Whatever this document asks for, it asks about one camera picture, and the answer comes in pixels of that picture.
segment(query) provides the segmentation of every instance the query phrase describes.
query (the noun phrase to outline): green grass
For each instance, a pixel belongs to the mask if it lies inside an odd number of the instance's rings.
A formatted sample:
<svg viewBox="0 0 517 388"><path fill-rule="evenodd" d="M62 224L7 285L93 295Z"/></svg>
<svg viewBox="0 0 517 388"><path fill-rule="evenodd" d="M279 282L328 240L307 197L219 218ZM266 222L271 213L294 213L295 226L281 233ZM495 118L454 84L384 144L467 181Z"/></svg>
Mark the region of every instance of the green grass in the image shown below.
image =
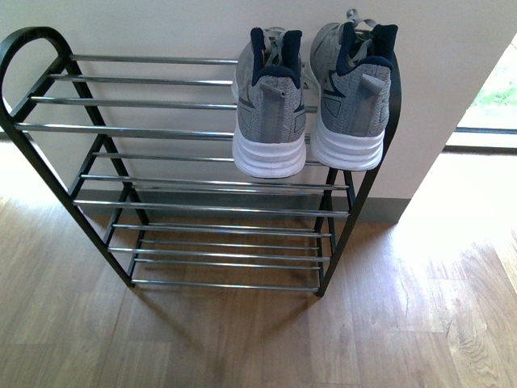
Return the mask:
<svg viewBox="0 0 517 388"><path fill-rule="evenodd" d="M495 105L498 107L517 107L517 87L509 85L508 89L499 91L485 91L481 89L473 101L473 107Z"/></svg>

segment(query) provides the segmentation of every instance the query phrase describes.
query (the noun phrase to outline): shoe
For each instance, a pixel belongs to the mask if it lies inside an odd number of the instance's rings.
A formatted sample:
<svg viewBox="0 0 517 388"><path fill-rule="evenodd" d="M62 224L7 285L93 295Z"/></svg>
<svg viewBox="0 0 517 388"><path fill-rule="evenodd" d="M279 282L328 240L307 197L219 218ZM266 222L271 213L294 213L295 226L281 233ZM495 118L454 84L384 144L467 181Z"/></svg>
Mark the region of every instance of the shoe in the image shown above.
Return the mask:
<svg viewBox="0 0 517 388"><path fill-rule="evenodd" d="M253 28L239 57L232 92L237 168L257 178L285 178L305 164L300 31Z"/></svg>
<svg viewBox="0 0 517 388"><path fill-rule="evenodd" d="M315 158L329 167L362 171L382 159L397 26L361 20L327 24L314 38L305 81L319 95L310 136ZM371 31L356 30L366 22Z"/></svg>

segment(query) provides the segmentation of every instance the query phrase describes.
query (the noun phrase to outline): rack handle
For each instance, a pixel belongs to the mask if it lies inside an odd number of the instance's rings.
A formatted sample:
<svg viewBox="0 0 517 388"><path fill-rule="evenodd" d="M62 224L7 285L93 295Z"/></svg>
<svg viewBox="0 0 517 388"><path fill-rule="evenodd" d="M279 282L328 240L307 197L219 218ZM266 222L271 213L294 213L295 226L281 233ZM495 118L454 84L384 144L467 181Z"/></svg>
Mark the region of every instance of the rack handle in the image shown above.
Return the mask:
<svg viewBox="0 0 517 388"><path fill-rule="evenodd" d="M25 95L20 103L11 111L4 104L5 99L3 98L3 84L7 69L9 68L13 58L16 56L18 51L23 48L23 46L38 39L47 40L56 49L57 58L40 77L38 82L31 88L27 95ZM61 72L70 63L71 55L72 50L65 38L51 27L21 28L3 40L0 44L0 125L4 129L8 128L6 129L7 133L9 132L9 129L12 129L16 116L21 116L24 113L28 115L28 113L34 108L34 103L29 101L30 97L33 95L43 95L53 84L53 80L48 78L51 70L60 70L59 72Z"/></svg>

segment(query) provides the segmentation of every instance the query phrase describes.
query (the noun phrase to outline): rack leg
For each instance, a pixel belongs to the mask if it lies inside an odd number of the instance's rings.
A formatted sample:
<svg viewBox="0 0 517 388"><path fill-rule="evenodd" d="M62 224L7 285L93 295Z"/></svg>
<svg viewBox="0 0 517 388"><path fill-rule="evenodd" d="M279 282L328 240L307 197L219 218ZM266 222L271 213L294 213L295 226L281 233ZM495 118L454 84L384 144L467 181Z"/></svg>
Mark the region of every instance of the rack leg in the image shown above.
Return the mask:
<svg viewBox="0 0 517 388"><path fill-rule="evenodd" d="M345 246L348 243L348 240L354 229L355 223L357 222L357 219L359 218L361 210L364 206L364 202L368 198L368 194L370 193L370 190L372 189L373 182L375 181L375 178L377 177L377 173L379 172L379 169L380 169L380 166L377 166L375 169L367 171L366 175L364 176L363 182L361 183L361 188L359 189L357 198L355 198L355 202L351 206L350 215L347 218L347 222L345 223L345 227L343 228L341 237L338 240L336 249L334 250L334 253L330 257L329 267L327 268L327 270L325 272L325 277L323 278L323 282L320 285L319 290L317 291L317 295L319 297L322 297L323 295L325 295L325 291L326 291L327 287L329 286L330 279L334 275L334 271L336 270L336 267L338 266L339 260L341 259L341 255L343 254L343 251L345 250Z"/></svg>

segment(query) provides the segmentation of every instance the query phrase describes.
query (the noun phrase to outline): white wall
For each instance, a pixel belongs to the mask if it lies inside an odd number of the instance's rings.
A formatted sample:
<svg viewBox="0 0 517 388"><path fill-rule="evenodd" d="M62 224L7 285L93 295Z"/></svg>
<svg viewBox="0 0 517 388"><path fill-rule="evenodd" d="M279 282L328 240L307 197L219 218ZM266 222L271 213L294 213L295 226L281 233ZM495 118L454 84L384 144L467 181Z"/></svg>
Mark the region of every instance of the white wall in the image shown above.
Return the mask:
<svg viewBox="0 0 517 388"><path fill-rule="evenodd" d="M147 4L135 0L18 0L2 4L0 37L3 38L21 27L48 25L65 36L75 53L236 58L248 41L252 27L282 26L303 31L302 56L306 58L311 39L318 29L325 23L342 22L349 6L357 8L363 17L399 26L396 53L403 89L401 121L372 196L411 198L464 111L517 32L515 0L358 0L348 4L309 0L176 0ZM85 65L83 70L87 72L102 69L114 74L119 73L120 68L118 65L111 68L96 66L99 65ZM13 70L15 78L23 78L21 69L23 66ZM122 70L125 74L133 71L143 76L167 76L169 70L152 66ZM185 77L198 75L195 67L183 67L182 72L181 75ZM229 69L209 69L207 74L217 78L231 75ZM57 93L61 89L64 87L59 86ZM127 86L116 86L113 92L108 93L98 88L94 92L99 96L127 96L128 89ZM146 89L141 89L140 93L150 99L156 98ZM219 91L202 93L199 100L219 99ZM156 95L174 99L174 93L170 89L161 89ZM179 96L179 99L190 98L190 95ZM229 93L223 95L222 99L230 101ZM70 108L60 109L63 114ZM154 127L177 128L181 124L195 124L205 129L233 129L233 113L193 116L192 112L152 110L151 118L148 112L133 112L126 118L119 116L120 113L121 110L107 111L110 124L143 125L152 120L154 124L151 126ZM49 141L47 137L39 139L65 181L69 180L76 164L75 159L80 159L80 153L69 151L69 143L82 146L86 144L85 137L70 138L67 145ZM133 143L121 145L126 149L135 146ZM138 147L159 148L158 151L163 153L171 150L171 147L174 148L174 145L164 142L143 145L139 143ZM167 172L168 168L159 165L151 170L161 174ZM228 178L234 175L234 170L228 166L218 170L217 174ZM309 174L309 179L319 179L309 172L305 174ZM304 178L306 177L302 174L296 179Z"/></svg>

